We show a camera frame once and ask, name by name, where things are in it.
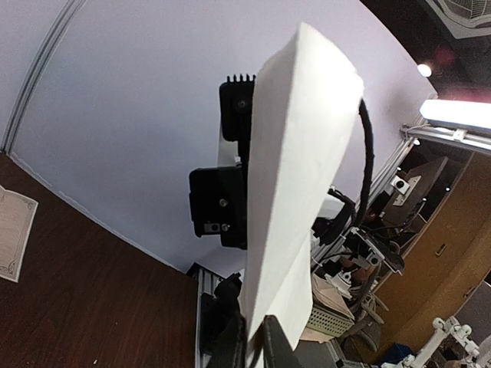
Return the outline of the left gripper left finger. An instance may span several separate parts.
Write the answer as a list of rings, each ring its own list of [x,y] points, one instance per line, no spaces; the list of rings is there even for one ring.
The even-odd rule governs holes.
[[[219,335],[207,368],[244,368],[246,355],[246,320],[235,314]]]

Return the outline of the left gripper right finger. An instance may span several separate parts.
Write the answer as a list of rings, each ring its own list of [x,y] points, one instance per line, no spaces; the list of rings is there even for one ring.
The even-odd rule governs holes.
[[[268,368],[301,368],[294,350],[274,315],[266,315],[263,323],[263,350]]]

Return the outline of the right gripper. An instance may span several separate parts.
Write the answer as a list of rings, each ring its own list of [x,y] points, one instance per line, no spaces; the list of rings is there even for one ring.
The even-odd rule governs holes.
[[[189,174],[195,235],[218,235],[223,247],[247,249],[246,188],[241,166],[195,169]]]

